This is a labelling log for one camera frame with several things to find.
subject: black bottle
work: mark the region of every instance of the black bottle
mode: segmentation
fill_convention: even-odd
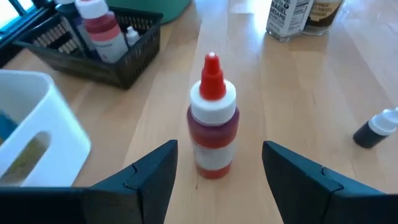
[[[396,131],[398,126],[398,108],[386,109],[373,116],[354,134],[357,145],[370,149]]]

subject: plastic bottle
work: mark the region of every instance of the plastic bottle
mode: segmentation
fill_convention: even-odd
[[[134,30],[134,28],[131,26],[127,27],[126,40],[130,47],[132,47],[139,40],[139,38],[139,34]]]
[[[304,30],[314,0],[272,0],[267,33],[287,42]]]
[[[331,28],[344,0],[315,0],[311,9],[304,34],[322,35]]]
[[[234,85],[223,78],[218,56],[209,53],[201,81],[190,90],[187,121],[197,171],[207,179],[224,177],[234,158],[239,110]]]
[[[80,50],[85,56],[94,57],[96,55],[95,46],[83,27],[82,18],[75,6],[75,0],[56,0],[56,2],[55,9],[62,16],[62,20],[65,21],[73,38],[78,42]]]
[[[104,0],[76,0],[75,4],[101,60],[117,62],[128,49],[114,13]]]
[[[354,134],[357,145],[370,149],[397,130],[398,108],[386,109],[373,116]]]

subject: teal container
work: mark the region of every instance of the teal container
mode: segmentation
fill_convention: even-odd
[[[191,0],[106,0],[109,6],[135,9],[163,14],[161,23],[173,21],[180,16]]]

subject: blue object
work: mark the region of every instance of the blue object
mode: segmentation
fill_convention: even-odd
[[[5,141],[17,127],[18,124],[0,110],[0,138]]]

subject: red squeeze bottle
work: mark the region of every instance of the red squeeze bottle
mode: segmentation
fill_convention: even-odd
[[[127,43],[114,13],[104,0],[76,0],[75,4],[101,60],[117,62],[127,52]]]
[[[234,158],[239,110],[234,85],[225,80],[216,54],[209,53],[201,81],[190,91],[188,127],[198,173],[207,179],[224,177]]]

